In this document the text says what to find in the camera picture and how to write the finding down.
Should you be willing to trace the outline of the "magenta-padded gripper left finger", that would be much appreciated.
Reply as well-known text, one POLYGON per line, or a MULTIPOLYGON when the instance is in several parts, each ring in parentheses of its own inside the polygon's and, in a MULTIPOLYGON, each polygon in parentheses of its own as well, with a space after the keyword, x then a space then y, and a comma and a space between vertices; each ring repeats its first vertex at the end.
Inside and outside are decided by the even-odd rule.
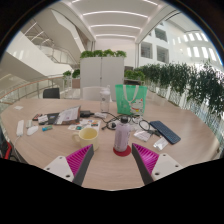
POLYGON ((58 156, 45 167, 45 170, 81 186, 93 155, 93 145, 88 145, 67 157, 58 156))

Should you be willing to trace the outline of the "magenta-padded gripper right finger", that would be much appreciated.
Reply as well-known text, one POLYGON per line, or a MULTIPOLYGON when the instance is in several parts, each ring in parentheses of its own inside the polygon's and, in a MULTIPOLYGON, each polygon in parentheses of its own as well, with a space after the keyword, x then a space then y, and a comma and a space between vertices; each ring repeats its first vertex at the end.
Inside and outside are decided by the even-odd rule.
POLYGON ((135 143, 132 144, 132 154, 145 185, 182 169, 167 153, 157 154, 135 143))

